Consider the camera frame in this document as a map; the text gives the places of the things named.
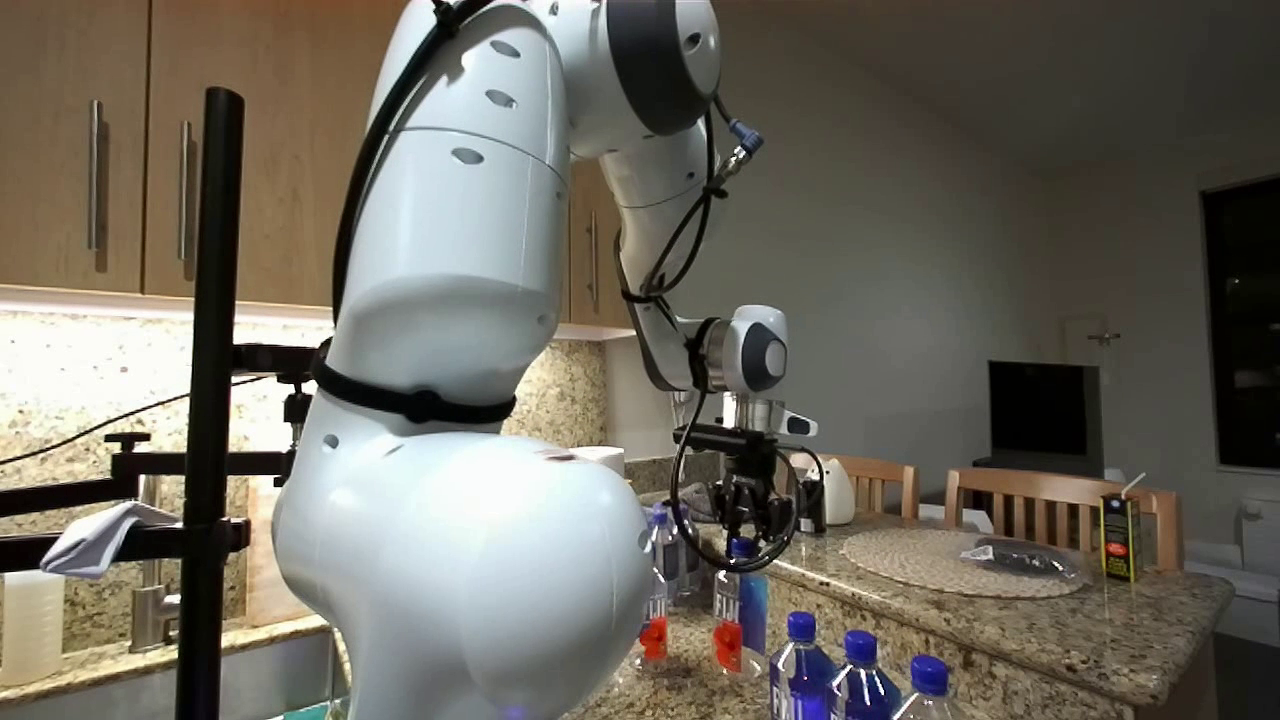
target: chair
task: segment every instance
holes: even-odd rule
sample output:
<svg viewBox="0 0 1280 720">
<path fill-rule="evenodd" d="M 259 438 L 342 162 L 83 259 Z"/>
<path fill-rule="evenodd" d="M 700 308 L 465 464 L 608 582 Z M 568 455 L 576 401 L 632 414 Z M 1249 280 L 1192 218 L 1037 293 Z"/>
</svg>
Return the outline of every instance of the chair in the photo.
<svg viewBox="0 0 1280 720">
<path fill-rule="evenodd" d="M 993 495 L 993 524 L 999 538 L 1096 550 L 1096 509 L 1119 483 L 1091 478 L 1014 472 L 1014 469 L 951 469 L 949 472 L 949 524 L 960 530 L 967 494 Z M 1151 550 L 1159 573 L 1183 568 L 1183 509 L 1176 494 L 1133 487 L 1140 515 L 1151 515 Z"/>
<path fill-rule="evenodd" d="M 884 515 L 884 487 L 894 487 L 895 509 L 903 522 L 922 515 L 922 483 L 917 483 L 917 464 L 895 464 L 895 460 L 882 460 L 882 455 L 836 455 L 847 483 L 854 483 L 854 500 L 858 512 L 877 512 Z"/>
</svg>

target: white wall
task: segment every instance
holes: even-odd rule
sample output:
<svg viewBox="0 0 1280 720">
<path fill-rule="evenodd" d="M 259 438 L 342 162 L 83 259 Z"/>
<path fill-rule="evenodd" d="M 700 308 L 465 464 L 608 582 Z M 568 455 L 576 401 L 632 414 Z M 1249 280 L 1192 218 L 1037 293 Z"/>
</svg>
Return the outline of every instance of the white wall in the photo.
<svg viewBox="0 0 1280 720">
<path fill-rule="evenodd" d="M 737 8 L 724 100 L 770 144 L 731 185 L 680 312 L 781 304 L 790 401 L 826 424 L 822 450 L 903 455 L 940 483 L 988 453 L 985 360 L 1057 352 L 1042 185 L 836 72 L 842 50 L 814 50 L 773 5 Z M 645 386 L 639 363 L 616 369 L 616 386 Z"/>
<path fill-rule="evenodd" d="M 1280 151 L 1266 156 L 1071 170 L 1050 194 L 1062 312 L 1119 331 L 1106 352 L 1114 464 L 1181 487 L 1195 539 L 1236 539 L 1242 495 L 1280 494 L 1280 472 L 1218 464 L 1199 236 L 1199 190 L 1278 175 Z"/>
</svg>

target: black pole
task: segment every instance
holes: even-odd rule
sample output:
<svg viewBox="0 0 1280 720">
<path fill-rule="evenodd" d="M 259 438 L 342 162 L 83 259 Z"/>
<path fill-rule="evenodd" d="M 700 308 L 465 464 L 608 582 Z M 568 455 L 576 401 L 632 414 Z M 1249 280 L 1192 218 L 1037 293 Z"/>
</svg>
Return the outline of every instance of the black pole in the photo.
<svg viewBox="0 0 1280 720">
<path fill-rule="evenodd" d="M 200 263 L 190 406 L 190 506 L 186 506 L 186 611 L 178 658 L 178 720 L 217 720 L 224 640 L 224 512 L 228 512 L 228 406 L 237 340 L 240 255 L 240 147 L 245 100 L 206 92 Z"/>
</svg>

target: water bottle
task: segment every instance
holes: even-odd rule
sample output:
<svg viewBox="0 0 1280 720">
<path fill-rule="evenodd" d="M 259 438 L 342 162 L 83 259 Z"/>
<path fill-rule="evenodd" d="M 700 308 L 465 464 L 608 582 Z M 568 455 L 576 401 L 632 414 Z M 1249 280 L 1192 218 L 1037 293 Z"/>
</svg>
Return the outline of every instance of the water bottle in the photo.
<svg viewBox="0 0 1280 720">
<path fill-rule="evenodd" d="M 894 720 L 958 720 L 951 696 L 951 668 L 935 658 L 913 658 L 913 696 Z"/>
<path fill-rule="evenodd" d="M 731 556 L 742 564 L 756 562 L 756 539 L 742 538 L 731 539 Z M 746 624 L 746 647 L 760 661 L 770 658 L 770 582 L 765 573 L 742 573 L 742 624 Z"/>
<path fill-rule="evenodd" d="M 635 643 L 635 663 L 654 668 L 669 661 L 669 611 L 673 611 L 673 588 L 666 575 L 669 564 L 669 545 L 673 545 L 673 512 L 669 509 L 647 509 L 647 568 L 654 568 L 654 606 L 639 624 L 639 643 Z"/>
<path fill-rule="evenodd" d="M 832 682 L 836 711 L 832 720 L 894 720 L 900 690 L 877 663 L 877 638 L 843 638 L 843 668 Z"/>
<path fill-rule="evenodd" d="M 742 573 L 715 573 L 714 658 L 720 674 L 746 668 Z"/>
<path fill-rule="evenodd" d="M 775 720 L 832 720 L 832 658 L 816 643 L 816 616 L 790 616 L 790 643 L 770 668 L 770 704 Z"/>
</svg>

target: black strap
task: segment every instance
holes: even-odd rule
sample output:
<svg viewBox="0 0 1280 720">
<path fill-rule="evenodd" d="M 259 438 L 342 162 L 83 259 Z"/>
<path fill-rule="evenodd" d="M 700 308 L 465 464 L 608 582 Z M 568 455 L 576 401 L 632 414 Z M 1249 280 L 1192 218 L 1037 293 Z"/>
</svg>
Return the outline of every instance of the black strap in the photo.
<svg viewBox="0 0 1280 720">
<path fill-rule="evenodd" d="M 365 386 L 355 375 L 343 375 L 329 363 L 319 363 L 319 375 L 317 386 L 329 394 L 329 398 L 342 398 L 347 406 L 365 406 L 365 410 L 381 410 L 381 414 L 398 414 L 403 417 L 408 424 L 501 424 L 511 417 L 516 410 L 516 398 L 505 401 L 505 406 L 448 406 L 442 394 L 432 387 L 420 387 L 420 394 L 391 394 L 391 387 L 378 387 L 378 386 Z"/>
</svg>

